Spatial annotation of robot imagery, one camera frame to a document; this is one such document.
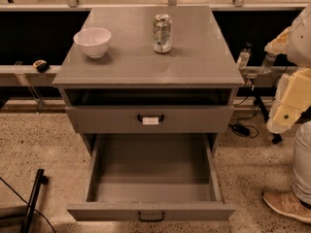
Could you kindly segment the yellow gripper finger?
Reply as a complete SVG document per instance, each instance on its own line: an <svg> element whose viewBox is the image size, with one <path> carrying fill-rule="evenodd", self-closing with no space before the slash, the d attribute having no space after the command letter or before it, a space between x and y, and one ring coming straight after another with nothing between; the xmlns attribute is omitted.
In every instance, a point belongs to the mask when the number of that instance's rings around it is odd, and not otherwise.
<svg viewBox="0 0 311 233"><path fill-rule="evenodd" d="M310 106L311 69L298 68L292 75L283 74L277 84L266 128L271 133L284 133Z"/></svg>
<svg viewBox="0 0 311 233"><path fill-rule="evenodd" d="M283 30L275 39L264 47L264 50L275 55L286 54L288 49L289 32L290 27Z"/></svg>

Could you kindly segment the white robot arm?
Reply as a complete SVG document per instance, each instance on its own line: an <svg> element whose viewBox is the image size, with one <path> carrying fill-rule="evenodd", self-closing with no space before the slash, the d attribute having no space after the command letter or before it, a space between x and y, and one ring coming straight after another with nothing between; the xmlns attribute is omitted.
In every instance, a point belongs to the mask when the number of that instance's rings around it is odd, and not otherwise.
<svg viewBox="0 0 311 233"><path fill-rule="evenodd" d="M297 66L292 75L278 82L266 128L275 134L289 130L311 106L311 5L306 6L291 26L269 42L264 50L285 54Z"/></svg>

